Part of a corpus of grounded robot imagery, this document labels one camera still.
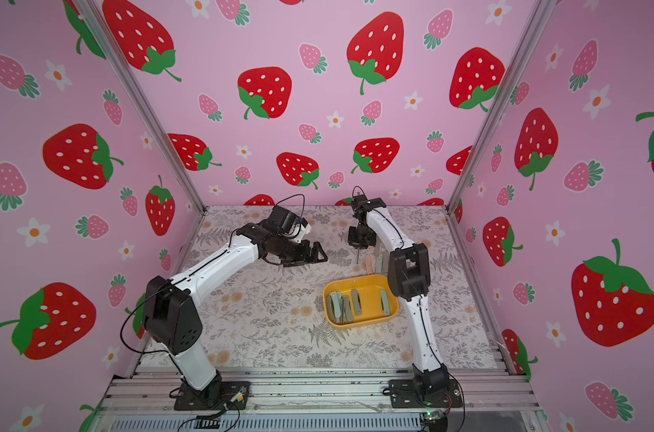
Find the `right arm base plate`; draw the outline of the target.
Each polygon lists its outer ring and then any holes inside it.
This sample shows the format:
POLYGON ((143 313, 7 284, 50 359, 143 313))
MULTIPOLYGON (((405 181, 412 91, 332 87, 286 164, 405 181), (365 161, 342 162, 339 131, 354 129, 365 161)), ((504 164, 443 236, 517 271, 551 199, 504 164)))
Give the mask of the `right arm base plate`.
POLYGON ((395 409, 461 409, 464 407, 461 387, 451 379, 447 388, 427 388, 416 380, 390 380, 382 394, 395 409))

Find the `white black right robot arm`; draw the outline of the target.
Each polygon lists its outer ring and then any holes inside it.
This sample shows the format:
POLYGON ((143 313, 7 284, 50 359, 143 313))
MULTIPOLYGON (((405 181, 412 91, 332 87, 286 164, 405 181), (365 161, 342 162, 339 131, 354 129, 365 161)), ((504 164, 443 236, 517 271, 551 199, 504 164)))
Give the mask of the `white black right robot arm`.
POLYGON ((428 380, 444 367, 431 330, 428 248, 404 234, 382 199, 358 194, 350 207, 358 224, 349 228, 348 244, 355 249, 379 245, 388 253, 388 286, 404 306, 413 335, 413 373, 419 382, 428 380))

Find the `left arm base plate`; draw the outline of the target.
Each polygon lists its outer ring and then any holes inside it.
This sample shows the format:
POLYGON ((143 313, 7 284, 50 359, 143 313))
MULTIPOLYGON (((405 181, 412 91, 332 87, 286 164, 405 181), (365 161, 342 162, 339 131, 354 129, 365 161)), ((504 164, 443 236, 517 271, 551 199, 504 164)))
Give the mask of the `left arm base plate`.
POLYGON ((250 388, 250 382, 213 382, 199 391, 182 383, 170 392, 170 397, 177 411, 244 410, 250 388))

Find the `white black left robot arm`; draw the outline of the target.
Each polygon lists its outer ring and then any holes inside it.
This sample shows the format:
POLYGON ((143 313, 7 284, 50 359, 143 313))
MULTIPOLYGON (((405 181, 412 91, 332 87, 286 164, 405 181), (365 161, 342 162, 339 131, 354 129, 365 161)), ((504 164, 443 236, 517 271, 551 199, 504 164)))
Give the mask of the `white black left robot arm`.
POLYGON ((143 327, 162 344, 188 387, 213 392, 221 376, 199 341, 203 323, 199 306, 215 289, 250 264, 269 256, 283 267, 321 264, 328 260, 320 242, 283 234, 267 221, 247 223, 235 230, 227 246, 190 269, 169 279, 154 277, 143 303, 143 327))

